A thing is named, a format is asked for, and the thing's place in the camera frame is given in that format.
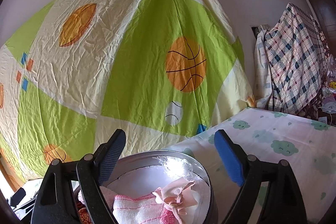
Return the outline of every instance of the blue square print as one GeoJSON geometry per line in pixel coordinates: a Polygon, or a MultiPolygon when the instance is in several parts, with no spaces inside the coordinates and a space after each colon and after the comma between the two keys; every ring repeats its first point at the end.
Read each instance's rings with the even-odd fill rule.
{"type": "Polygon", "coordinates": [[[23,82],[22,82],[22,89],[24,91],[27,91],[27,87],[28,87],[28,80],[26,78],[24,78],[23,82]]]}
{"type": "Polygon", "coordinates": [[[198,124],[198,128],[197,128],[196,135],[197,135],[197,134],[200,134],[200,133],[202,133],[202,132],[204,132],[204,131],[206,131],[206,130],[207,130],[207,127],[206,127],[205,125],[199,123],[199,124],[198,124]]]}
{"type": "Polygon", "coordinates": [[[26,63],[26,60],[27,60],[27,54],[24,52],[21,57],[21,64],[24,65],[26,63]]]}

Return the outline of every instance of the plastic packaging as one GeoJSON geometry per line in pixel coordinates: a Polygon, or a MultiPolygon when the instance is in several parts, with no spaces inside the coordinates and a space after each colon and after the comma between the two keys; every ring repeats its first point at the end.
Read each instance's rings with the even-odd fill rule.
{"type": "Polygon", "coordinates": [[[327,84],[331,93],[336,93],[336,60],[330,55],[327,66],[327,84]]]}
{"type": "Polygon", "coordinates": [[[322,100],[322,111],[326,113],[336,113],[336,100],[334,97],[327,97],[322,100]]]}
{"type": "Polygon", "coordinates": [[[169,156],[158,156],[157,159],[169,177],[192,179],[193,166],[186,159],[169,156]]]}

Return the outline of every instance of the bed sheet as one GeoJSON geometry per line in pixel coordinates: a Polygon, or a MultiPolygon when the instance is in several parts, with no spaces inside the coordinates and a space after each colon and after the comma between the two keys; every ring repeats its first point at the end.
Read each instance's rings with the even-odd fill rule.
{"type": "MultiPolygon", "coordinates": [[[[336,128],[289,114],[246,108],[232,118],[167,149],[197,159],[207,170],[214,189],[219,223],[228,213],[239,187],[226,173],[214,146],[214,134],[224,129],[247,154],[262,161],[286,159],[296,176],[307,218],[317,223],[336,196],[336,128]]],[[[267,185],[262,184],[249,223],[256,223],[267,185]]]]}

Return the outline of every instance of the orange basketball print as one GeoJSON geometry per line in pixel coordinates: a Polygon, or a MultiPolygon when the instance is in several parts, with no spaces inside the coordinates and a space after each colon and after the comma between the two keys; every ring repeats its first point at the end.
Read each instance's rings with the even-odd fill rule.
{"type": "Polygon", "coordinates": [[[203,49],[195,41],[179,37],[167,54],[166,73],[174,88],[186,93],[194,91],[206,73],[203,49]]]}
{"type": "Polygon", "coordinates": [[[97,4],[86,4],[75,10],[63,25],[59,39],[60,47],[76,43],[84,34],[95,14],[97,4]]]}
{"type": "Polygon", "coordinates": [[[3,108],[3,84],[0,83],[0,109],[3,108]]]}
{"type": "Polygon", "coordinates": [[[63,149],[54,144],[48,144],[43,149],[44,160],[50,164],[53,159],[60,159],[61,162],[69,162],[72,159],[65,153],[63,149]]]}
{"type": "Polygon", "coordinates": [[[5,151],[2,148],[0,148],[0,155],[2,156],[3,160],[7,163],[7,165],[9,166],[9,168],[11,168],[11,170],[14,171],[12,163],[8,160],[8,158],[7,158],[6,154],[5,154],[5,151]]]}

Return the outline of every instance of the plastic bag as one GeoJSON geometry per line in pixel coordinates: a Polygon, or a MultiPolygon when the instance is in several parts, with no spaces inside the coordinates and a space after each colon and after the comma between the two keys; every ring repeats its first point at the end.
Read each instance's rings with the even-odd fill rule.
{"type": "Polygon", "coordinates": [[[327,84],[332,93],[336,93],[336,60],[330,55],[327,66],[327,84]]]}
{"type": "Polygon", "coordinates": [[[171,178],[185,178],[190,180],[193,177],[193,166],[186,159],[169,156],[158,156],[159,163],[164,172],[171,178]]]}

